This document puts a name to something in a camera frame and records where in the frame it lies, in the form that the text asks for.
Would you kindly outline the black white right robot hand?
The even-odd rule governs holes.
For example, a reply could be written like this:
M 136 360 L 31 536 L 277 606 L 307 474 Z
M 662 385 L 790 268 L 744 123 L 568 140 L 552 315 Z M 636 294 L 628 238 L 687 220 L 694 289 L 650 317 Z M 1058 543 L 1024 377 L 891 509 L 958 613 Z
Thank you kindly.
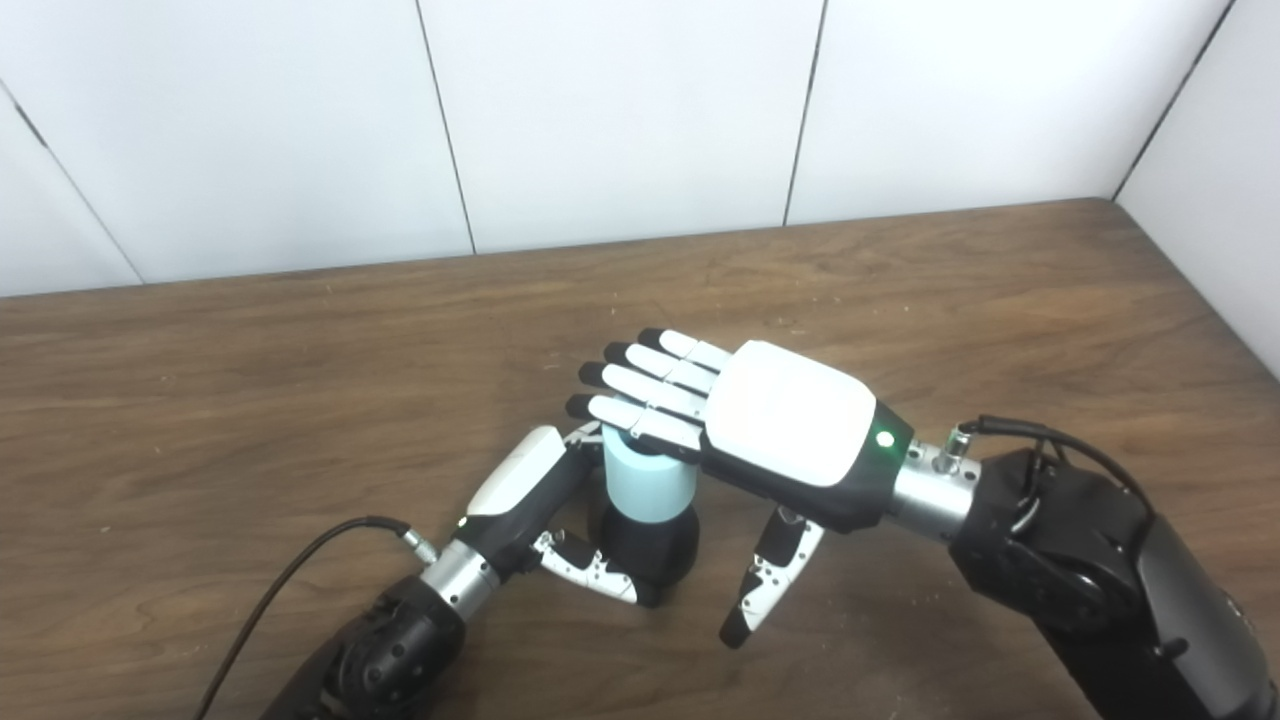
M 769 500 L 735 607 L 719 629 L 741 647 L 810 561 L 826 532 L 890 511 L 914 430 L 859 379 L 762 340 L 732 351 L 648 328 L 581 365 L 568 415 Z

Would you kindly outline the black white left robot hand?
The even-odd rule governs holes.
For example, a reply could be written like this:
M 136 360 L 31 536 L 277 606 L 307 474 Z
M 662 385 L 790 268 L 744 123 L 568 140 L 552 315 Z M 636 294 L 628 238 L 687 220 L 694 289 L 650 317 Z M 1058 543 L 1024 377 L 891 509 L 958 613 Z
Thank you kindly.
M 452 538 L 477 559 L 479 577 L 495 591 L 539 568 L 605 597 L 645 609 L 655 587 L 625 570 L 589 541 L 550 530 L 553 516 L 603 464 L 599 421 L 562 436 L 536 427 L 504 457 L 468 501 Z

